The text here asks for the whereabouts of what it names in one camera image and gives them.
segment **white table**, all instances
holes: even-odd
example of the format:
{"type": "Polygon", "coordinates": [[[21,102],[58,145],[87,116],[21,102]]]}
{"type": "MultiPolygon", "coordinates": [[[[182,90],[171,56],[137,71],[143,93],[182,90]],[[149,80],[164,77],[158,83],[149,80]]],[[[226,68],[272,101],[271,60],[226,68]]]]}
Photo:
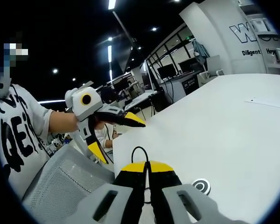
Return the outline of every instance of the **white table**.
{"type": "MultiPolygon", "coordinates": [[[[230,219],[257,223],[280,196],[280,76],[220,76],[114,140],[114,169],[134,147],[173,167],[182,183],[205,178],[209,197],[230,219]]],[[[134,161],[144,161],[136,150],[134,161]]]]}
{"type": "Polygon", "coordinates": [[[147,100],[148,97],[153,96],[156,93],[157,93],[157,91],[145,91],[145,93],[142,93],[140,96],[133,99],[133,101],[131,103],[129,103],[128,105],[126,105],[126,107],[124,109],[126,111],[128,111],[132,107],[138,105],[139,103],[142,103],[143,101],[147,100]]]}

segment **person's arm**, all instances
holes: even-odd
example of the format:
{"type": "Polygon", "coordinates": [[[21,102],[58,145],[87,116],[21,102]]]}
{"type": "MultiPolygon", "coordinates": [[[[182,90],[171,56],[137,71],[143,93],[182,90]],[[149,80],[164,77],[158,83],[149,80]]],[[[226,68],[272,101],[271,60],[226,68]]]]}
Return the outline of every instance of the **person's arm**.
{"type": "Polygon", "coordinates": [[[106,146],[106,148],[112,148],[113,147],[113,141],[112,140],[106,140],[105,146],[106,146]]]}
{"type": "Polygon", "coordinates": [[[67,133],[78,129],[78,119],[73,113],[64,113],[53,111],[49,121],[49,132],[67,133]]]}
{"type": "Polygon", "coordinates": [[[40,105],[24,88],[16,86],[28,99],[33,117],[31,122],[37,136],[46,139],[49,132],[66,133],[77,130],[77,118],[73,113],[55,112],[40,105]]]}

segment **person's hand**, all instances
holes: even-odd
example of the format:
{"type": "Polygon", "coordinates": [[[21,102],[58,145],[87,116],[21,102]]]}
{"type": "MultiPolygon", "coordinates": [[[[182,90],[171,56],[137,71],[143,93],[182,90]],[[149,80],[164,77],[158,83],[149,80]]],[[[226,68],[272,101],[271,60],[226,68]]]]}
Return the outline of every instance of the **person's hand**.
{"type": "Polygon", "coordinates": [[[117,132],[113,132],[113,139],[116,139],[118,136],[117,132]]]}

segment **computer monitor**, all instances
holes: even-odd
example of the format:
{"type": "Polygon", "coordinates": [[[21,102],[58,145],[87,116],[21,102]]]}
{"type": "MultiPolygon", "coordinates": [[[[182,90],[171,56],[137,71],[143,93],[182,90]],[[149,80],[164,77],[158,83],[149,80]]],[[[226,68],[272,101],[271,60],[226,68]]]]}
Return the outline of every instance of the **computer monitor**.
{"type": "Polygon", "coordinates": [[[176,76],[176,70],[175,70],[173,64],[169,64],[164,67],[158,68],[158,72],[159,72],[161,78],[176,76]]]}
{"type": "Polygon", "coordinates": [[[179,63],[179,66],[181,67],[182,72],[204,71],[203,66],[197,61],[195,57],[179,63]]]}

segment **white t-shirt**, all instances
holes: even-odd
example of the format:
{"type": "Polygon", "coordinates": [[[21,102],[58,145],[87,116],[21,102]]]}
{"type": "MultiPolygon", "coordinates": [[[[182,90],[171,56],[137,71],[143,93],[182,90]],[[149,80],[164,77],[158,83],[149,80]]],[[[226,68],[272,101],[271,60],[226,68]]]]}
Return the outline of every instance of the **white t-shirt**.
{"type": "Polygon", "coordinates": [[[103,129],[100,129],[100,130],[95,129],[94,131],[95,131],[95,135],[96,135],[99,143],[103,147],[104,151],[106,153],[112,151],[112,148],[106,148],[106,141],[113,140],[114,126],[111,124],[105,123],[103,129]]]}
{"type": "Polygon", "coordinates": [[[9,183],[22,199],[49,159],[37,137],[47,139],[52,110],[42,107],[24,88],[13,86],[17,94],[11,86],[8,96],[0,100],[0,159],[9,183]]]}

